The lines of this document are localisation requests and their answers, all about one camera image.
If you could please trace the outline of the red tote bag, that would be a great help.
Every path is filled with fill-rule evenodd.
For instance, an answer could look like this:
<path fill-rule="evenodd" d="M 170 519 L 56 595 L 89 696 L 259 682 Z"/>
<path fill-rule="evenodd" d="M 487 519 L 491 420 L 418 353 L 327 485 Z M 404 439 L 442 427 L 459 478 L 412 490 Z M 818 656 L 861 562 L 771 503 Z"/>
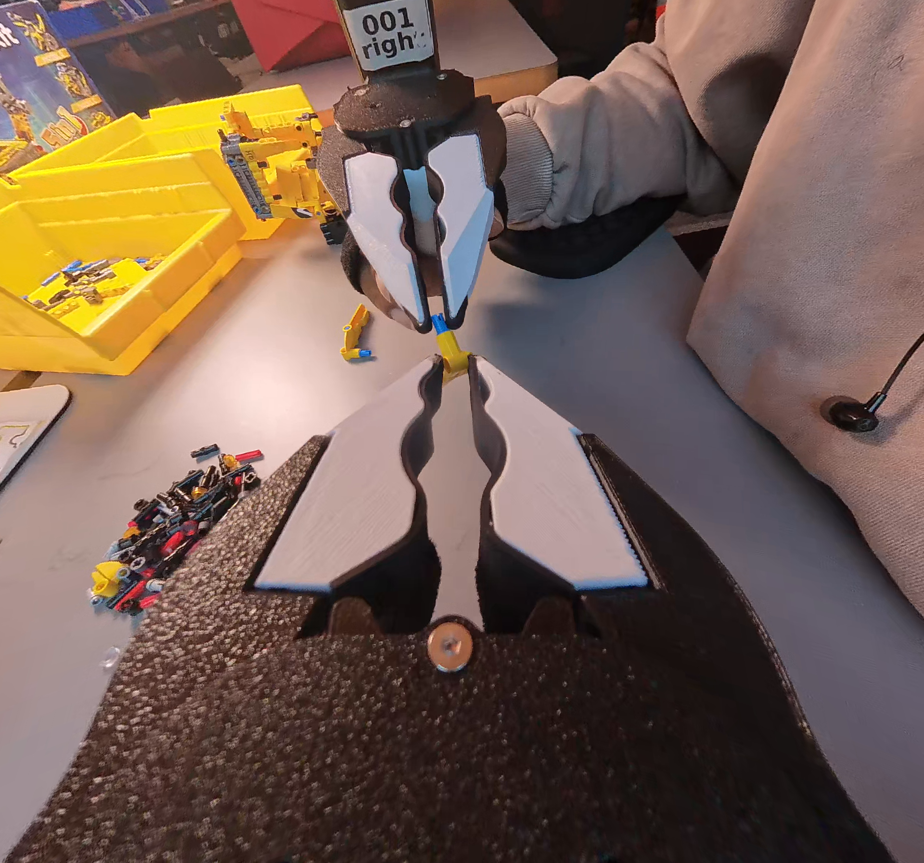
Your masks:
<path fill-rule="evenodd" d="M 266 72 L 284 72 L 350 53 L 334 0 L 231 2 Z"/>

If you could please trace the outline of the white book stand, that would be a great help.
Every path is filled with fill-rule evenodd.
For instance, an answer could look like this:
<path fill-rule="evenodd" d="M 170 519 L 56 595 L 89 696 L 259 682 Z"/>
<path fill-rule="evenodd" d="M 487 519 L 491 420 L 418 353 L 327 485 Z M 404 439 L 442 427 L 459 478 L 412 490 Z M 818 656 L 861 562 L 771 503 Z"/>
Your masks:
<path fill-rule="evenodd" d="M 1 487 L 66 411 L 71 391 L 62 384 L 1 392 Z"/>

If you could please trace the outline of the small yellow blue-pinned connector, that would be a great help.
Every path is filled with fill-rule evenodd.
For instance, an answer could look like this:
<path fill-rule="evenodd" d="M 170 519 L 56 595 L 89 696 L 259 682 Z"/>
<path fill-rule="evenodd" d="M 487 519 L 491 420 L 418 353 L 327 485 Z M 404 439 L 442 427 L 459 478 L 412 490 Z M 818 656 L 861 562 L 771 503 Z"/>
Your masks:
<path fill-rule="evenodd" d="M 468 374 L 469 353 L 461 349 L 456 332 L 447 326 L 445 316 L 432 315 L 433 329 L 438 349 L 443 359 L 444 384 L 448 384 L 462 375 Z"/>

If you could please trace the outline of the yellow angled beam blue pins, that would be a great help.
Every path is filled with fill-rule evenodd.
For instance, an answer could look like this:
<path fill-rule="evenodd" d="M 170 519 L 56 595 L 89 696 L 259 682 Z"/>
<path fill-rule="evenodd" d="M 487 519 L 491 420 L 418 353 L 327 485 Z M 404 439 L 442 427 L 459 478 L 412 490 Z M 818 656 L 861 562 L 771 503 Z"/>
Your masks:
<path fill-rule="evenodd" d="M 361 345 L 362 335 L 371 320 L 371 313 L 364 303 L 360 303 L 350 320 L 342 328 L 343 345 L 340 349 L 344 361 L 367 360 L 373 356 L 370 349 Z"/>

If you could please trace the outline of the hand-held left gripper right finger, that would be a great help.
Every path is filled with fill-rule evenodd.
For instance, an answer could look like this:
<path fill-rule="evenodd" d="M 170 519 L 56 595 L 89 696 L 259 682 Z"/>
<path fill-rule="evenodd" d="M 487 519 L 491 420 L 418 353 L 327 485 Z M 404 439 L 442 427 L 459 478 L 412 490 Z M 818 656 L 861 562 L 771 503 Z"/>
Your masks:
<path fill-rule="evenodd" d="M 484 358 L 470 359 L 469 386 L 499 542 L 579 592 L 648 586 L 580 431 Z"/>

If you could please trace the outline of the yellow plastic storage bin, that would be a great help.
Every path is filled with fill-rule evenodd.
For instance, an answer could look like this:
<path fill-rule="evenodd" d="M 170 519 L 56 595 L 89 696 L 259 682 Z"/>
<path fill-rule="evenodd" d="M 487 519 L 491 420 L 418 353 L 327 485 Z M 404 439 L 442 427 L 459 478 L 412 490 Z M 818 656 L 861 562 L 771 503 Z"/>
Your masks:
<path fill-rule="evenodd" d="M 41 173 L 73 176 L 78 170 L 91 166 L 112 165 L 115 171 L 109 178 L 118 190 L 166 187 L 173 180 L 167 174 L 168 158 L 191 155 L 200 161 L 207 177 L 241 220 L 245 227 L 244 239 L 264 240 L 286 219 L 260 221 L 226 166 L 218 136 L 226 100 L 244 109 L 254 121 L 267 114 L 308 107 L 316 113 L 298 84 L 160 107 L 154 109 L 149 118 L 129 114 L 44 155 L 13 171 L 10 181 L 21 185 Z"/>
<path fill-rule="evenodd" d="M 72 166 L 2 181 L 2 369 L 124 375 L 241 258 L 236 184 L 210 149 Z M 26 301 L 77 260 L 135 265 L 127 292 L 56 318 Z"/>

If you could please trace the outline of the pile of small connector pins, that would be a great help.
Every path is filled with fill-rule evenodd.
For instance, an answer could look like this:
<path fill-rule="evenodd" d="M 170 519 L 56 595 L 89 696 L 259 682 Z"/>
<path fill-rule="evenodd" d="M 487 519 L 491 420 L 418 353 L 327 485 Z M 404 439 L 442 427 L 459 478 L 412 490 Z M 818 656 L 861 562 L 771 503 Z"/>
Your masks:
<path fill-rule="evenodd" d="M 204 460 L 191 457 L 195 465 L 184 476 L 135 502 L 122 535 L 92 569 L 87 591 L 92 609 L 143 614 L 220 521 L 260 487 L 256 464 L 263 459 L 240 463 L 219 449 Z"/>

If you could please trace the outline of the blue toy kit box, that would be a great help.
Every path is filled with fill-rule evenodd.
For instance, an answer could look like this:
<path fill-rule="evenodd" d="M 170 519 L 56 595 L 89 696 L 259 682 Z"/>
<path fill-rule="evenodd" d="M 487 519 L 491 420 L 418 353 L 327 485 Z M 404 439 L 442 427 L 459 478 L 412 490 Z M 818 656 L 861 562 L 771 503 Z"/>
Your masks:
<path fill-rule="evenodd" d="M 1 174 L 113 122 L 116 115 L 37 0 L 1 8 Z"/>

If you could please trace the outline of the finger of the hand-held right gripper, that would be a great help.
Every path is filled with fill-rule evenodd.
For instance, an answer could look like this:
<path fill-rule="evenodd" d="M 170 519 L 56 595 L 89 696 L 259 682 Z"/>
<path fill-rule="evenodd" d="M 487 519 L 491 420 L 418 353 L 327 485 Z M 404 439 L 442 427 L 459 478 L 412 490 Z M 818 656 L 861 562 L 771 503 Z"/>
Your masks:
<path fill-rule="evenodd" d="M 344 161 L 344 175 L 346 220 L 361 252 L 415 329 L 429 332 L 425 290 L 405 237 L 407 219 L 396 201 L 396 187 L 403 177 L 397 160 L 384 153 L 353 154 Z"/>
<path fill-rule="evenodd" d="M 430 151 L 430 171 L 442 186 L 436 203 L 438 249 L 447 326 L 460 326 L 474 289 L 494 219 L 479 137 L 454 135 Z"/>

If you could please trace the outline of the heap of grey blue pieces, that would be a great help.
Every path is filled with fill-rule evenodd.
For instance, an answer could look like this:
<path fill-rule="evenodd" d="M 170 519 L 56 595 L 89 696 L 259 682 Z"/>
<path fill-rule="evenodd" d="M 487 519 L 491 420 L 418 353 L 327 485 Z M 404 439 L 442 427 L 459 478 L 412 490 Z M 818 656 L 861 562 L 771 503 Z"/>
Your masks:
<path fill-rule="evenodd" d="M 57 320 L 86 313 L 100 315 L 107 303 L 122 298 L 168 258 L 167 254 L 75 260 L 60 268 L 21 299 Z"/>

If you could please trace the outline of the person's beige sweatshirt torso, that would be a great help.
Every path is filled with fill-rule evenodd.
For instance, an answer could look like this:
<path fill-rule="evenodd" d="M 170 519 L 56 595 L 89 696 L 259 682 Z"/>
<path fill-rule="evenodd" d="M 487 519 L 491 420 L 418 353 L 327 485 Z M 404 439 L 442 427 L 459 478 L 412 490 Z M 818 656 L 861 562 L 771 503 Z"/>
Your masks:
<path fill-rule="evenodd" d="M 922 613 L 922 0 L 808 0 L 688 340 L 739 407 L 846 505 Z"/>

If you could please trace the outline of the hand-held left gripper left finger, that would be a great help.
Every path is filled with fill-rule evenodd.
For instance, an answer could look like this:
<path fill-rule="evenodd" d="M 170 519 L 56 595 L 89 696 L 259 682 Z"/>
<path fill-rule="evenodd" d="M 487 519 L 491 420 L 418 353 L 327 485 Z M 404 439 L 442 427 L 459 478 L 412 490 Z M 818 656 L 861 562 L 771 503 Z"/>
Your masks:
<path fill-rule="evenodd" d="M 443 384 L 442 358 L 427 357 L 329 431 L 257 589 L 332 593 L 410 536 Z"/>

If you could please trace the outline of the yellow toy robot model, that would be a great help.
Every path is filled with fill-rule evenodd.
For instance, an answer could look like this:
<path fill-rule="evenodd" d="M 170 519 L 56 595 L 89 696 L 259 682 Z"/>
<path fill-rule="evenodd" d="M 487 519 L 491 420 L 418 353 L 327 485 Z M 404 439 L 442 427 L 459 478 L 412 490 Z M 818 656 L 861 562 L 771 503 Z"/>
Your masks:
<path fill-rule="evenodd" d="M 328 245 L 342 245 L 347 224 L 317 170 L 317 114 L 308 107 L 254 121 L 226 100 L 221 120 L 221 154 L 253 214 L 260 221 L 312 220 Z"/>

